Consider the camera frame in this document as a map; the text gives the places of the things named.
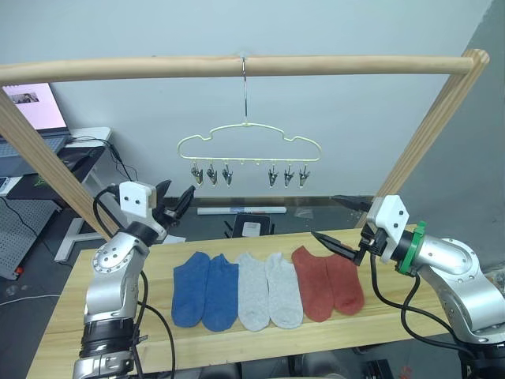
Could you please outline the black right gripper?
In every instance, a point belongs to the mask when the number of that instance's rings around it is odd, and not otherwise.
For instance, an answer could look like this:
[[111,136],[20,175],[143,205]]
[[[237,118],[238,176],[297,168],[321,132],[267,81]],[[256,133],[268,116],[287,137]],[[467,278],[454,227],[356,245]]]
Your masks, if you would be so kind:
[[[345,208],[359,212],[368,212],[372,206],[372,198],[368,196],[334,195],[332,200]],[[344,257],[354,265],[360,265],[366,253],[380,257],[385,250],[388,237],[383,228],[373,229],[365,224],[361,229],[359,250],[355,250],[329,235],[315,231],[312,231],[311,234],[327,250]]]

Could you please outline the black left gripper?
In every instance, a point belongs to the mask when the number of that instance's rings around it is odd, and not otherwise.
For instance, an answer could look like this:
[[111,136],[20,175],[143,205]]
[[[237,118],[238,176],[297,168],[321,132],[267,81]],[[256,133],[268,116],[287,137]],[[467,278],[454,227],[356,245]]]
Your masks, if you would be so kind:
[[158,183],[156,190],[156,208],[152,211],[152,216],[165,232],[178,226],[178,219],[182,218],[188,210],[194,198],[195,186],[190,186],[179,198],[173,211],[165,206],[165,195],[170,188],[171,180],[167,179]]

